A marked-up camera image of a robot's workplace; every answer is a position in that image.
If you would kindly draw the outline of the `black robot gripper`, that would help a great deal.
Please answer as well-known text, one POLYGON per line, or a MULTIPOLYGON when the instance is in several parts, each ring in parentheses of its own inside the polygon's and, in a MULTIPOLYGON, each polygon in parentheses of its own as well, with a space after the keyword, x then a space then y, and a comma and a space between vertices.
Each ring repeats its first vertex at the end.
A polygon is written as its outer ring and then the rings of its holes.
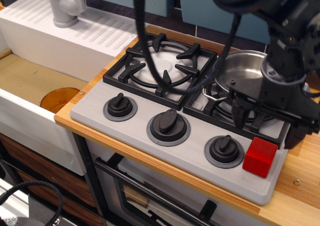
POLYGON ((236 128, 243 129, 250 111, 262 112, 290 124, 284 140, 285 149, 293 149, 305 136, 319 133, 320 106, 303 94, 306 76, 283 78, 276 73, 262 73, 259 96, 251 98, 236 93, 230 99, 236 128))

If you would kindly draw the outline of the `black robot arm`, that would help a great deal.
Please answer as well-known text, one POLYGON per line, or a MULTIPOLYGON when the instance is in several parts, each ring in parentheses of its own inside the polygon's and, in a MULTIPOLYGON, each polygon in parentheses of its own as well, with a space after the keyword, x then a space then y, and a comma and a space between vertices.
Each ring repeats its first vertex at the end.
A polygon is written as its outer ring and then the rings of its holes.
POLYGON ((320 106, 306 90, 306 78, 320 69, 320 0, 213 1, 229 13, 261 18, 270 36, 262 77, 227 83, 235 126, 244 126, 248 111, 287 122, 286 149, 318 133, 320 106))

